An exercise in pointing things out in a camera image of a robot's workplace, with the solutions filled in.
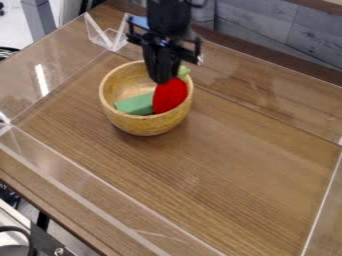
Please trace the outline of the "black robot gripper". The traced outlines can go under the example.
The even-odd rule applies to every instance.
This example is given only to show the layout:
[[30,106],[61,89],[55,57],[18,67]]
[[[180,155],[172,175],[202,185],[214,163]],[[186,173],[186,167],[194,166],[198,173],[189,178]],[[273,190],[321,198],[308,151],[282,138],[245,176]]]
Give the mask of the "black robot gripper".
[[160,84],[178,75],[182,60],[202,62],[202,39],[192,29],[193,9],[202,7],[194,0],[148,0],[146,14],[128,18],[129,41],[144,48],[149,75]]

